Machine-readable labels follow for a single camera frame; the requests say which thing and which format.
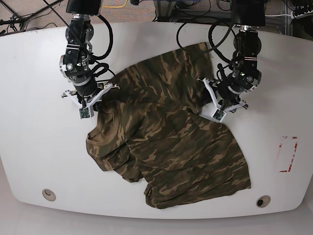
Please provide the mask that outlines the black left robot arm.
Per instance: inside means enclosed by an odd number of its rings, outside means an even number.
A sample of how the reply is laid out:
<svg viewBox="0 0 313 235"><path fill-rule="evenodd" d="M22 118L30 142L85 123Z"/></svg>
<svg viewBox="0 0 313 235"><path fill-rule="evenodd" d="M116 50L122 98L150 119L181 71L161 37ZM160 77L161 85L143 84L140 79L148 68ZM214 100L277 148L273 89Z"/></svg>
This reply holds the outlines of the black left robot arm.
<svg viewBox="0 0 313 235"><path fill-rule="evenodd" d="M217 102L222 111L242 105L240 94L252 91L261 82L261 72L257 69L257 56L261 51L261 40L256 28L265 26L264 1L262 0L233 0L231 1L231 17L218 19L212 23L208 31L208 43L204 51L183 51L196 55L209 55L214 52L226 64L217 65L216 75L207 77L208 85L213 89L210 94L207 87L203 88L200 105ZM240 26L234 34L234 48L231 59L227 59L218 49L233 32L233 26Z"/></svg>

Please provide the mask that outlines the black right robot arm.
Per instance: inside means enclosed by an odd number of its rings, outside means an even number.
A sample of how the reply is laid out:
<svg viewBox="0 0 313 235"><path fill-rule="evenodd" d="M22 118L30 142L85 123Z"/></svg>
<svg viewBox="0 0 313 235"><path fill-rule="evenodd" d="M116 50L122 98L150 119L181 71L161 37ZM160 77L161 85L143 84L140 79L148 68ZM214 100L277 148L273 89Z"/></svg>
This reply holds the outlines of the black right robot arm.
<svg viewBox="0 0 313 235"><path fill-rule="evenodd" d="M101 0L69 0L66 8L66 12L72 14L73 18L66 29L67 47L60 60L60 71L74 85L83 107L86 107L86 99L98 90L95 79L110 70L108 64L99 63L109 56L113 46L113 30L100 14L101 7ZM90 41L94 29L90 22L91 16L102 20L109 31L109 46L101 56L92 53Z"/></svg>

